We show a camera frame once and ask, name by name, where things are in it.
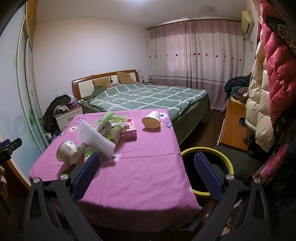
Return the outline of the beige cardboard box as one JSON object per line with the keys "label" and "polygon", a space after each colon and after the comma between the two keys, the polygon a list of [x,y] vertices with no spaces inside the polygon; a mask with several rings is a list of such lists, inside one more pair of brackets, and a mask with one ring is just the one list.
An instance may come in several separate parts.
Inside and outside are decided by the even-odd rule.
{"label": "beige cardboard box", "polygon": [[117,145],[121,138],[122,126],[118,125],[117,123],[110,123],[109,121],[104,121],[98,124],[96,130],[106,139]]}

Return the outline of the sliding wardrobe door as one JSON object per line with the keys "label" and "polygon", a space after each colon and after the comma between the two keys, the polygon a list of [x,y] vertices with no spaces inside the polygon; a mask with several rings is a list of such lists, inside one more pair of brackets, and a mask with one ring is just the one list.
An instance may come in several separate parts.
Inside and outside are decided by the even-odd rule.
{"label": "sliding wardrobe door", "polygon": [[30,169],[49,146],[34,80],[29,24],[35,15],[24,4],[1,34],[1,140],[22,140],[10,165],[25,185],[30,185]]}

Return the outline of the right brown pillow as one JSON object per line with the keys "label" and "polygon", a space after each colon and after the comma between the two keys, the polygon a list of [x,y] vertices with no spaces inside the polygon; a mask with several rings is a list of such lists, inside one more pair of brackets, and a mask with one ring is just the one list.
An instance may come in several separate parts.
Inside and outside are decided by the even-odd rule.
{"label": "right brown pillow", "polygon": [[117,72],[116,74],[120,84],[131,84],[136,82],[129,73]]}

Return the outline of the green plastic bag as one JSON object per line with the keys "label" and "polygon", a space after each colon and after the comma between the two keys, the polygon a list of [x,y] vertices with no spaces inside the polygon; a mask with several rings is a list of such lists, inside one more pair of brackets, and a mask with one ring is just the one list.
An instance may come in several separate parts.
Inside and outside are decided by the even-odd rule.
{"label": "green plastic bag", "polygon": [[110,122],[112,125],[121,125],[127,121],[127,115],[116,114],[112,111],[107,111],[102,117],[94,121],[92,124],[98,125],[99,123],[103,123],[105,121]]}

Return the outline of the white paper cup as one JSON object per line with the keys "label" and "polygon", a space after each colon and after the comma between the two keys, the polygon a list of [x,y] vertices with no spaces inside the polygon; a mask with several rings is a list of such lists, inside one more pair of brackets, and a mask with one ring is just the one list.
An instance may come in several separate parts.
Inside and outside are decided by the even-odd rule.
{"label": "white paper cup", "polygon": [[158,111],[152,111],[142,119],[143,125],[148,129],[156,129],[161,126],[160,114]]}

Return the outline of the pink strawberry milk carton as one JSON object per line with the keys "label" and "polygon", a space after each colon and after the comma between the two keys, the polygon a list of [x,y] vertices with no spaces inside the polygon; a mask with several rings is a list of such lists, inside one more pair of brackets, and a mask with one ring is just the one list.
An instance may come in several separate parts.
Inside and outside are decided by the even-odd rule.
{"label": "pink strawberry milk carton", "polygon": [[137,138],[137,129],[133,118],[128,118],[127,121],[123,123],[123,136],[127,140]]}

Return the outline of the cream puffer jacket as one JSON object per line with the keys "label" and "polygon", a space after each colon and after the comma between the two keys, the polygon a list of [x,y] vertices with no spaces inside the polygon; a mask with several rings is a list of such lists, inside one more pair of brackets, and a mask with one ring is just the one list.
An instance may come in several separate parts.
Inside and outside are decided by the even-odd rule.
{"label": "cream puffer jacket", "polygon": [[269,111],[269,87],[263,31],[260,31],[259,35],[245,107],[245,124],[254,131],[256,144],[268,152],[273,146],[275,138]]}

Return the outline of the left brown pillow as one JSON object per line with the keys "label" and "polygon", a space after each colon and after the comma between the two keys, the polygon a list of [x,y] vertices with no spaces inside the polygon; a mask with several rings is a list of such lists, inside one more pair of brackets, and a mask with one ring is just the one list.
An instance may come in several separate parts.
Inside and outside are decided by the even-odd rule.
{"label": "left brown pillow", "polygon": [[95,78],[92,80],[92,83],[93,83],[94,87],[104,86],[106,88],[112,88],[112,84],[110,82],[109,77]]}

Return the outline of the white nightstand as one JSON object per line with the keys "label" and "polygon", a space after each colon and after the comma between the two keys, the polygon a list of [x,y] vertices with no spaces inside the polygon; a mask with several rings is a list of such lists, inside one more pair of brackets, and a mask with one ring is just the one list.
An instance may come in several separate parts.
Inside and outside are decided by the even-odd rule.
{"label": "white nightstand", "polygon": [[58,123],[60,132],[63,132],[63,130],[69,125],[69,123],[73,120],[74,116],[77,114],[82,114],[82,108],[81,105],[78,105],[64,113],[61,113],[57,116],[55,116],[55,119]]}

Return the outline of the wall air conditioner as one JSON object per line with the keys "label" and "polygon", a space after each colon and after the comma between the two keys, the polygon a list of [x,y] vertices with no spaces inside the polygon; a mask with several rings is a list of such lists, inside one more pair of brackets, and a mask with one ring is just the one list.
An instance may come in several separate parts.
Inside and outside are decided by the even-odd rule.
{"label": "wall air conditioner", "polygon": [[254,19],[251,11],[244,10],[241,12],[241,28],[244,34],[250,36],[254,27]]}

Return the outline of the pink floral hanging garment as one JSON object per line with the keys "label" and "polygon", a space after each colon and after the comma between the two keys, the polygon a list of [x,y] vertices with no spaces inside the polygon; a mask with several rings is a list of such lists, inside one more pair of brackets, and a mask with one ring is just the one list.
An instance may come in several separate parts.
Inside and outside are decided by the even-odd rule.
{"label": "pink floral hanging garment", "polygon": [[261,183],[270,182],[283,164],[289,147],[289,144],[285,144],[279,148],[276,148],[267,162],[254,173],[253,180],[257,183],[259,183],[259,181]]}

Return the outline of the pink white curtain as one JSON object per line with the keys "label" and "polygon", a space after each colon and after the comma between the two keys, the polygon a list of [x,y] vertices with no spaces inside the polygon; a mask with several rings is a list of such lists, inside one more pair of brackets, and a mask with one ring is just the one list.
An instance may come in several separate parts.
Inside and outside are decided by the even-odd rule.
{"label": "pink white curtain", "polygon": [[243,67],[244,36],[239,22],[195,20],[149,30],[149,81],[204,89],[212,109],[226,108],[224,86],[241,76]]}

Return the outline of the green white lotion bottle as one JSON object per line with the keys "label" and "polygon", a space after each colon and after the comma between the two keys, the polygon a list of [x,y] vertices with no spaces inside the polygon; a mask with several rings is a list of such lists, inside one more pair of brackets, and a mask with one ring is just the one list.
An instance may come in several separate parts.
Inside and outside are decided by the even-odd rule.
{"label": "green white lotion bottle", "polygon": [[79,150],[79,152],[81,153],[81,155],[83,156],[84,162],[86,162],[88,160],[88,158],[93,154],[93,153],[98,153],[99,154],[99,150],[94,147],[94,146],[89,146],[85,143],[80,143],[77,146],[77,149]]}

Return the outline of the black jacket on nightstand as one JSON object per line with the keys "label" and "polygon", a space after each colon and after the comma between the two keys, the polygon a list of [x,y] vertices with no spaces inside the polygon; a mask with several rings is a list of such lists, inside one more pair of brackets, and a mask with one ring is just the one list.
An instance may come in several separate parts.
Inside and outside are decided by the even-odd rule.
{"label": "black jacket on nightstand", "polygon": [[44,115],[43,115],[43,127],[47,133],[50,133],[52,136],[55,131],[58,129],[58,124],[55,119],[56,110],[63,105],[69,104],[71,101],[71,97],[68,95],[57,96],[48,106]]}

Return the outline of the instant noodle cup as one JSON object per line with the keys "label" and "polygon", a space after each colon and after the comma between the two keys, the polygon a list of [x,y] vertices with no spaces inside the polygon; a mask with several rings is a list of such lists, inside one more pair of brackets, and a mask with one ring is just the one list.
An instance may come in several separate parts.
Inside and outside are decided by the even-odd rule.
{"label": "instant noodle cup", "polygon": [[80,156],[81,152],[72,140],[65,140],[62,142],[56,152],[58,161],[67,165],[76,164],[79,161]]}

